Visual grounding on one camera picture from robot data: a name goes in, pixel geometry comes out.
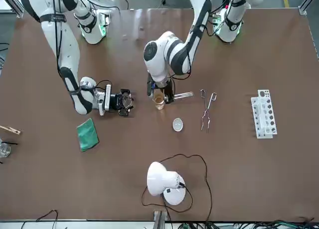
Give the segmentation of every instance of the floor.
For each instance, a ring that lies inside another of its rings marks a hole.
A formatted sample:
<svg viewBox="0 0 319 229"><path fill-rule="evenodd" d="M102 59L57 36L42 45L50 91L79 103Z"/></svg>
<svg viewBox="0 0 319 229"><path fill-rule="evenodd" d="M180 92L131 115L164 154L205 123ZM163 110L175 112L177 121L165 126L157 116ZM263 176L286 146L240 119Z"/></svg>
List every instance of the floor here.
<svg viewBox="0 0 319 229"><path fill-rule="evenodd" d="M190 8L191 4L189 0L166 0L166 4L162 5L161 0L128 0L129 8L156 8L156 7L169 7L169 8ZM287 0L286 4L284 0L264 0L258 7L261 8L282 8L287 6L297 7L303 0ZM222 0L213 0L213 7L217 7L221 4ZM125 0L119 0L119 6L121 9L127 8ZM309 20L310 29L313 35L315 45L319 45L319 0L314 0L313 3L307 10L307 18ZM15 14L0 14L0 42L10 43L14 23L18 20ZM5 60L7 50L1 51L5 48L5 45L0 45L0 74L1 74L1 63L2 59Z"/></svg>

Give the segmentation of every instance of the desk lamp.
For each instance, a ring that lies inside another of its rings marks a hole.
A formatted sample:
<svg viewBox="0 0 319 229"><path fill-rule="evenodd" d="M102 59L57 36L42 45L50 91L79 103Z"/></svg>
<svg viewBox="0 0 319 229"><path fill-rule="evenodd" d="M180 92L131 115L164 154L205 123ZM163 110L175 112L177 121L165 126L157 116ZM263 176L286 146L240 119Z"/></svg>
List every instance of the desk lamp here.
<svg viewBox="0 0 319 229"><path fill-rule="evenodd" d="M180 204L186 194L184 179L177 172L167 171L158 162L153 162L149 167L147 186L152 196L163 193L165 200L174 206Z"/></svg>

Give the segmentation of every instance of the table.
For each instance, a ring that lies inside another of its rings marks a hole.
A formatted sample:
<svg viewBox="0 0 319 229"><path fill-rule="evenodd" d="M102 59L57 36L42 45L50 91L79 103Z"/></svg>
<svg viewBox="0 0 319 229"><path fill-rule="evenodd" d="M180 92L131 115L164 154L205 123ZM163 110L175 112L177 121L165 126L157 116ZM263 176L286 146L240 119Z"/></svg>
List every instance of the table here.
<svg viewBox="0 0 319 229"><path fill-rule="evenodd" d="M164 31L185 39L192 10L114 12L108 38L89 45L72 15L78 39L79 79L110 79L135 95L131 117L98 112L81 116L56 72L55 57L40 25L18 20L0 78L0 122L23 131L0 137L19 146L0 165L0 219L35 219L50 209L60 219L152 220L141 194L153 161L177 153L200 154L208 165L214 221L319 219L318 60L307 18L297 9L252 9L231 44L205 35L192 76L176 82L176 93L195 96L157 111L146 95L143 48ZM209 134L200 131L200 89L216 92ZM250 98L269 89L278 135L257 140ZM80 153L76 126L92 117L100 143ZM171 124L180 117L181 133ZM175 220L205 220L209 193L199 159L165 162L186 181L194 202ZM161 203L148 193L146 203ZM188 206L189 197L178 207Z"/></svg>

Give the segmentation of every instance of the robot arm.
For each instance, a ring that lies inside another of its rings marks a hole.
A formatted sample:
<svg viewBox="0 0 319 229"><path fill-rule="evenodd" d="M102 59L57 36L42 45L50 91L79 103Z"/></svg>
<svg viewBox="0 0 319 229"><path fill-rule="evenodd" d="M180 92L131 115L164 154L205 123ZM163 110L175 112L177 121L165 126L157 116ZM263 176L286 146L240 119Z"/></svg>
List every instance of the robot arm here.
<svg viewBox="0 0 319 229"><path fill-rule="evenodd" d="M99 109L100 115L110 109L117 110L121 116L128 116L132 108L129 90L121 89L121 93L112 94L111 85L105 92L97 91L96 82L83 77L78 82L78 65L80 50L76 38L64 15L74 11L82 34L90 44L96 44L105 36L102 17L98 10L92 10L87 0L21 0L25 9L41 23L44 35L57 57L58 72L71 96L75 110L79 114L88 114L92 109Z"/></svg>
<svg viewBox="0 0 319 229"><path fill-rule="evenodd" d="M236 30L239 30L238 26L249 5L246 1L256 5L263 0L233 0L233 6L228 8L230 12L224 14L227 16L225 22L224 19L221 20L223 26L218 36L223 41L231 42L235 39ZM207 24L211 12L211 0L190 0L190 2L194 8L194 21L185 43L172 32L167 31L158 40L147 43L144 48L144 62L149 73L148 96L152 96L153 89L159 88L164 91L166 103L173 101L172 82L167 65L176 75L183 75L190 71L205 29L203 25Z"/></svg>
<svg viewBox="0 0 319 229"><path fill-rule="evenodd" d="M194 21L183 43L172 32L165 32L158 40L149 42L144 49L144 61L148 72L159 88L167 84L169 64L176 75L189 72L198 44L202 38L209 13L211 0L190 0L194 8Z"/></svg>
<svg viewBox="0 0 319 229"><path fill-rule="evenodd" d="M220 29L216 35L226 43L231 43L235 40L239 33L243 16L246 9L250 6L259 5L263 0L231 0L228 9L222 9L218 15L220 17Z"/></svg>

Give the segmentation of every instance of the wooden stick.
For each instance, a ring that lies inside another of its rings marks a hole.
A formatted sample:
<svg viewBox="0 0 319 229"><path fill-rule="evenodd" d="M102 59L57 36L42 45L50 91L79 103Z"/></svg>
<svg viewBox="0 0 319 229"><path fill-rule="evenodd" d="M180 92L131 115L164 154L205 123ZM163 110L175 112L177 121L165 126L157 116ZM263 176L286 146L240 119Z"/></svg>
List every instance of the wooden stick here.
<svg viewBox="0 0 319 229"><path fill-rule="evenodd" d="M12 127L4 127L4 126L1 126L0 125L0 128L2 128L2 129L4 129L4 130L7 130L7 131L9 131L9 132L11 132L11 133L15 133L15 134L17 134L17 135L20 135L20 133L21 133L21 131L19 131L19 130L16 130L16 129L14 129L14 128L12 128Z"/></svg>

